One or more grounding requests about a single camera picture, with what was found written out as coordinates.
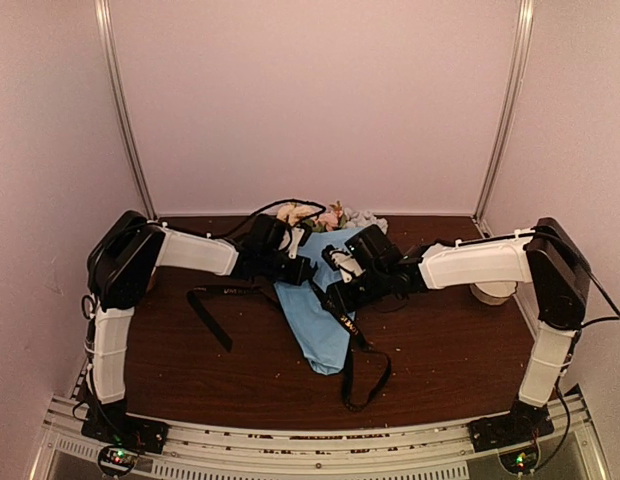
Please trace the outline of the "light blue flower stem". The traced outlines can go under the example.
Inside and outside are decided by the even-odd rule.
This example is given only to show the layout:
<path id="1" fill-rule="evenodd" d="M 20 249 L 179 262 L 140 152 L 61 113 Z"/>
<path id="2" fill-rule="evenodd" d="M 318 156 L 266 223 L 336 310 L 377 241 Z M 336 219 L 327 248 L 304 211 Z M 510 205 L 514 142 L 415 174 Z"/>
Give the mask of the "light blue flower stem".
<path id="1" fill-rule="evenodd" d="M 347 222 L 349 228 L 366 228 L 376 225 L 384 234 L 388 232 L 388 221 L 370 211 L 352 211 Z"/>

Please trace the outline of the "black ribbon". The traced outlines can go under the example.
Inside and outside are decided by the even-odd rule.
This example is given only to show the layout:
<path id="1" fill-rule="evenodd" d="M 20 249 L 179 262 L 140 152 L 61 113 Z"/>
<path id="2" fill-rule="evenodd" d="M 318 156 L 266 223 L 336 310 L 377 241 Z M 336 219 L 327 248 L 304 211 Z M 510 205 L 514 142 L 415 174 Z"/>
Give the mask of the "black ribbon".
<path id="1" fill-rule="evenodd" d="M 202 285 L 186 293 L 192 310 L 212 333 L 214 338 L 230 352 L 233 340 L 204 306 L 210 296 L 261 295 L 285 317 L 311 368 L 323 375 L 341 373 L 341 401 L 351 412 L 366 408 L 386 387 L 392 375 L 392 361 L 388 354 L 369 342 L 356 324 L 354 316 L 337 307 L 327 293 L 314 281 L 300 287 L 277 283 L 274 297 L 258 286 Z M 352 399 L 354 387 L 354 350 L 377 355 L 385 361 L 383 373 L 367 394 L 356 403 Z"/>

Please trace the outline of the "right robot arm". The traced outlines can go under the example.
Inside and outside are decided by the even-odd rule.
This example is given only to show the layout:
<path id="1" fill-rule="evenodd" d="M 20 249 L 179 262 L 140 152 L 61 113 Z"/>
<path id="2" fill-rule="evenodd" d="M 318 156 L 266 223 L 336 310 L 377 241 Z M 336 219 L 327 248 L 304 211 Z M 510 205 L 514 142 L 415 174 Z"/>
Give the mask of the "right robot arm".
<path id="1" fill-rule="evenodd" d="M 341 279 L 326 289 L 325 308 L 338 319 L 387 295 L 399 299 L 467 285 L 488 305 L 501 305 L 519 286 L 533 288 L 538 332 L 511 412 L 502 430 L 525 440 L 541 424 L 541 411 L 555 393 L 586 318 L 596 288 L 620 321 L 620 309 L 559 222 L 551 217 L 527 229 L 476 240 L 436 240 L 402 252 L 376 225 L 364 228 L 344 247 L 327 246 L 322 258 Z"/>

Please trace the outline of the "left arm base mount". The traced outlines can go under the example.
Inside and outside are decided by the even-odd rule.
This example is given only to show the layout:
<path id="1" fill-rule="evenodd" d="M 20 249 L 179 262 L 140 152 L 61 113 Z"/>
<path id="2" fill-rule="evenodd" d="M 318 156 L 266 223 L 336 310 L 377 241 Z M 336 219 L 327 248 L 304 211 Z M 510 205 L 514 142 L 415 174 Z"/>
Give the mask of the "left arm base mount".
<path id="1" fill-rule="evenodd" d="M 81 428 L 84 437 L 104 443 L 97 453 L 97 467 L 107 477 L 128 475 L 147 453 L 161 454 L 169 426 L 165 422 L 125 416 L 116 426 L 98 413 L 89 412 Z"/>

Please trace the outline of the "blue wrapping paper sheet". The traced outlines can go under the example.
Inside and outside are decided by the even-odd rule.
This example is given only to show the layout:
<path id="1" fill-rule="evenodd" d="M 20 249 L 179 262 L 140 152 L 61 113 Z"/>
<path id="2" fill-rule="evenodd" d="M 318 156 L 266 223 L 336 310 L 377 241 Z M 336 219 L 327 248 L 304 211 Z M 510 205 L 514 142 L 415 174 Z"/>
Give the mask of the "blue wrapping paper sheet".
<path id="1" fill-rule="evenodd" d="M 300 256 L 310 258 L 317 265 L 313 279 L 323 291 L 342 277 L 322 259 L 322 250 L 327 245 L 344 249 L 345 241 L 361 230 L 349 228 L 313 233 L 306 244 L 299 248 Z M 285 318 L 312 370 L 322 375 L 340 373 L 350 338 L 346 330 L 322 308 L 308 282 L 300 286 L 277 282 L 274 288 Z"/>

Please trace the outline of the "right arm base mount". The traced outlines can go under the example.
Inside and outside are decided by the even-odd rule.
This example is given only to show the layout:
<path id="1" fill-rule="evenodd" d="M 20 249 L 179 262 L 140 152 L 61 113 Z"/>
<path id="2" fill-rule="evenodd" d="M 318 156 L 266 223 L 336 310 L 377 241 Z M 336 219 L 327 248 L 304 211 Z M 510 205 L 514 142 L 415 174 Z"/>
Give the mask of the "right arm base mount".
<path id="1" fill-rule="evenodd" d="M 476 453 L 498 451 L 506 472 L 523 476 L 541 465 L 539 439 L 554 432 L 547 406 L 534 407 L 515 400 L 504 414 L 481 417 L 468 424 Z"/>

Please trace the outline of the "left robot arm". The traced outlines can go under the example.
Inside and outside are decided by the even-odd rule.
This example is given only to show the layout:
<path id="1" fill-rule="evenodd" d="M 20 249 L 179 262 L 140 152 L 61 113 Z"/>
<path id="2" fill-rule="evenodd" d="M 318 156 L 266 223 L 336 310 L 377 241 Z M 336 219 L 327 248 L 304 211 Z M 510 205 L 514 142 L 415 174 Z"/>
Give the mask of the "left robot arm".
<path id="1" fill-rule="evenodd" d="M 191 233 L 141 213 L 125 212 L 87 259 L 88 294 L 82 300 L 88 329 L 88 403 L 96 429 L 113 444 L 127 442 L 134 424 L 125 406 L 124 366 L 128 331 L 135 309 L 161 267 L 201 271 L 242 281 L 263 277 L 299 286 L 315 272 L 299 250 L 312 229 L 263 211 L 246 220 L 238 238 Z"/>

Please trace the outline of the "large pink peony stem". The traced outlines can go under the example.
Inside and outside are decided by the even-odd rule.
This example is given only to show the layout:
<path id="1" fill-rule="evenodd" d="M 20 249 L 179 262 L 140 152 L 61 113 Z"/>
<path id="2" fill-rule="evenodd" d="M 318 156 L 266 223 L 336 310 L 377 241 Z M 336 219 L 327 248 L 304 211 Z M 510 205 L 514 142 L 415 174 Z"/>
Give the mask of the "large pink peony stem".
<path id="1" fill-rule="evenodd" d="M 317 226 L 322 232 L 331 232 L 346 227 L 350 221 L 350 216 L 346 212 L 346 207 L 337 200 L 317 218 Z"/>

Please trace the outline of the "white rose stem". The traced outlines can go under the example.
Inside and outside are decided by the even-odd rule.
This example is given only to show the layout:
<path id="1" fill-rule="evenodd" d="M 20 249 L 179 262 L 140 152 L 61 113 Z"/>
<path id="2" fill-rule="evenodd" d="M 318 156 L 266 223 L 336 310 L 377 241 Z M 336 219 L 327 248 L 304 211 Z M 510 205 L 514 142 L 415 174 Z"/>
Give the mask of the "white rose stem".
<path id="1" fill-rule="evenodd" d="M 278 209 L 276 218 L 290 226 L 295 226 L 304 218 L 313 215 L 316 211 L 317 208 L 311 205 L 289 202 Z"/>

